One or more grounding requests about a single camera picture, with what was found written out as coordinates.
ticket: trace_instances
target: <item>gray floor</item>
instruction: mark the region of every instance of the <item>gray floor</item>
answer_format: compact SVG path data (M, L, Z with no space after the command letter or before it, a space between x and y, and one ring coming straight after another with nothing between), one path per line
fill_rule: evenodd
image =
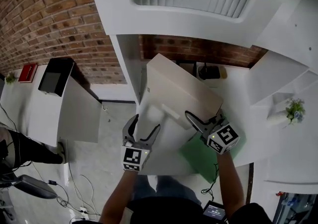
M135 104L107 103L101 110L99 126L99 141L97 144L85 142L68 142L68 153L70 167L75 183L81 193L78 197L75 194L74 184L70 177L69 166L35 163L29 167L19 169L16 174L28 174L35 178L41 177L48 180L57 181L63 186L70 198L70 203L76 208L82 206L82 201L86 201L93 207L92 200L98 213L102 211L105 201L116 187L122 173L120 164L120 146L122 144L122 129L127 120L135 115ZM248 165L238 168L244 194L247 194ZM81 175L86 176L93 185L94 196L91 200L92 188L90 183ZM202 206L211 200L209 194L202 195L201 190L209 188L210 185L200 176L191 175L187 177L176 177L184 185L190 187L196 193ZM150 184L155 187L155 177L149 177ZM55 191L62 198L66 198L65 192L60 187L54 187ZM221 191L219 180L213 188L215 201L221 203ZM9 194L17 212L17 218L21 224L61 224L69 223L73 217L79 217L78 213L69 208L63 208L56 200L44 200L15 188L9 189ZM93 212L90 206L85 206L89 212Z

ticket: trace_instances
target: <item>green cloth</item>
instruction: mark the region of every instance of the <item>green cloth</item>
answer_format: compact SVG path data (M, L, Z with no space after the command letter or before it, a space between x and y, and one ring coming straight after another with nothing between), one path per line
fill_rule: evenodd
M232 158L238 154L246 142L246 137L240 133L241 137L237 145L231 149ZM200 140L201 133L197 132L187 143L180 149L179 153L189 162L202 177L209 183L212 183L217 177L215 176L214 163L217 161L217 153Z

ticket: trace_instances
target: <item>flower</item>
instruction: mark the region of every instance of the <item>flower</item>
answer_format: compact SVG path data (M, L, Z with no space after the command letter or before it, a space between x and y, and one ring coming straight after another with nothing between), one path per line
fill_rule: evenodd
M300 112L296 111L294 113L294 118L298 119L301 116Z

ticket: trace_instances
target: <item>red brick wall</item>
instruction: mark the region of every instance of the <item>red brick wall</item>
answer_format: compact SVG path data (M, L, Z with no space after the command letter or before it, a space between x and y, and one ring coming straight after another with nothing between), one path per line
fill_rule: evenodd
M266 49L257 46L246 48L188 37L140 35L139 39L143 59L152 59L157 53L161 53L171 60L191 60L251 68L267 52Z
M94 0L0 0L0 73L53 57L90 83L126 83Z

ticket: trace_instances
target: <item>white counter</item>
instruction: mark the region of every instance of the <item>white counter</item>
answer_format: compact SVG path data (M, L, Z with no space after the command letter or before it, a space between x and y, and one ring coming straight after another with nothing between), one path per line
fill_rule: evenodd
M97 142L101 104L71 76L62 97L39 91L45 69L46 65L38 67L32 83L16 81L3 88L0 103L17 130L53 147L59 138ZM15 130L2 109L0 122Z

